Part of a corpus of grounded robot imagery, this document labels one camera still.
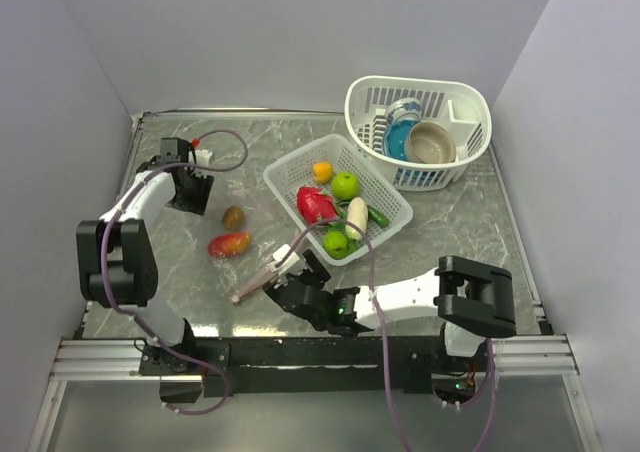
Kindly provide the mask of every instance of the gray marble surface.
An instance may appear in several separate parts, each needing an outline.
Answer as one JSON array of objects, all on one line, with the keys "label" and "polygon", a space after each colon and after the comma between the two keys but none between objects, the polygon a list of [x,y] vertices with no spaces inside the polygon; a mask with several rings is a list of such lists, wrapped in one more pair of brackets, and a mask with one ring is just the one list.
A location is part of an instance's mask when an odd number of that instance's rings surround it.
[{"label": "gray marble surface", "polygon": [[[249,159],[233,172],[216,174],[203,217],[165,208],[151,236],[158,264],[161,294],[186,317],[199,336],[322,336],[306,322],[285,314],[264,293],[256,292],[241,305],[229,298],[283,243],[298,232],[262,180],[264,168],[302,144],[329,133],[348,135],[344,119],[332,115],[166,115],[146,116],[132,150],[126,174],[131,182],[137,166],[158,152],[162,137],[192,139],[216,128],[242,133]],[[240,146],[228,135],[211,136],[203,148],[214,151],[216,165],[232,164]],[[376,282],[386,284],[416,276],[437,265],[438,257],[461,255],[505,267],[513,274],[519,334],[539,334],[532,299],[514,234],[490,155],[469,166],[462,178],[436,192],[403,193],[413,207],[413,221],[377,249]],[[230,205],[247,213],[245,230],[253,234],[249,251],[232,259],[211,258],[209,241],[224,229],[220,219]],[[366,256],[342,267],[328,267],[330,286],[362,285],[367,281]],[[438,318],[411,319],[392,324],[392,334],[426,335],[439,330]],[[137,337],[136,326],[111,310],[94,305],[84,337]]]}]

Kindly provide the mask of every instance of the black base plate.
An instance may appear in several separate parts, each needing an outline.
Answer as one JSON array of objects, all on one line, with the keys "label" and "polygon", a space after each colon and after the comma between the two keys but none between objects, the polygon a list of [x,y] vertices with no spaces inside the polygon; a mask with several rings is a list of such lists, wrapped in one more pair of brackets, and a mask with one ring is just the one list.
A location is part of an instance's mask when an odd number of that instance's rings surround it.
[{"label": "black base plate", "polygon": [[[198,358],[228,375],[232,393],[321,392],[384,388],[380,337],[197,338]],[[484,345],[475,357],[449,357],[442,338],[389,337],[392,387],[407,393],[431,393],[431,374],[486,370]],[[199,374],[198,367],[186,375]],[[144,376],[180,375],[162,363],[141,361]],[[223,381],[207,372],[204,396],[219,397]]]}]

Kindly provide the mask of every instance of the green apple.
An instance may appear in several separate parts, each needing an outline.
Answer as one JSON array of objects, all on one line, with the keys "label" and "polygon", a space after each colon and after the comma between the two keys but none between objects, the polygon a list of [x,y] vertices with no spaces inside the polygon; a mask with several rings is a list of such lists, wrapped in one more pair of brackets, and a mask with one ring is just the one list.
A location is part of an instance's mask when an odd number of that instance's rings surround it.
[{"label": "green apple", "polygon": [[351,172],[340,172],[331,181],[331,193],[338,200],[351,200],[360,192],[360,181]]}]

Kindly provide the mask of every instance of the toy vegetable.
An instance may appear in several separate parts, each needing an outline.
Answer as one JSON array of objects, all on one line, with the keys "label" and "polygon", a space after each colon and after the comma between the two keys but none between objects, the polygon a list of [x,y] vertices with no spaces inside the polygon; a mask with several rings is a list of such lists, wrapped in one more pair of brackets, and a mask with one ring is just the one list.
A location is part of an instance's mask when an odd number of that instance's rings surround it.
[{"label": "toy vegetable", "polygon": [[333,199],[315,187],[300,187],[297,200],[298,212],[309,224],[322,219],[338,217]]},{"label": "toy vegetable", "polygon": [[370,205],[367,206],[367,212],[369,213],[369,219],[373,220],[379,227],[386,227],[389,225],[389,217],[384,215],[378,209],[374,209]]},{"label": "toy vegetable", "polygon": [[[347,220],[356,225],[363,232],[367,231],[367,204],[364,203],[360,197],[356,197],[349,204]],[[362,234],[356,229],[347,225],[346,228],[347,237],[353,240],[362,240]]]}]

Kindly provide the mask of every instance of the green cucumber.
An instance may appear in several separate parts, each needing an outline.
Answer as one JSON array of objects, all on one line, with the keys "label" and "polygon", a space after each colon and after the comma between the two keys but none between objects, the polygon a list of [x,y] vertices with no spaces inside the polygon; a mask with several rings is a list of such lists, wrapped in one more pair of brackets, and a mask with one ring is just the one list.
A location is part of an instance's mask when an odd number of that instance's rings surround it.
[{"label": "green cucumber", "polygon": [[384,215],[382,212],[380,212],[378,209],[374,209],[373,207],[369,206],[368,212],[369,212],[369,220],[373,220],[373,222],[377,224],[379,227],[384,228],[387,225],[389,225],[389,218],[386,215]]}]

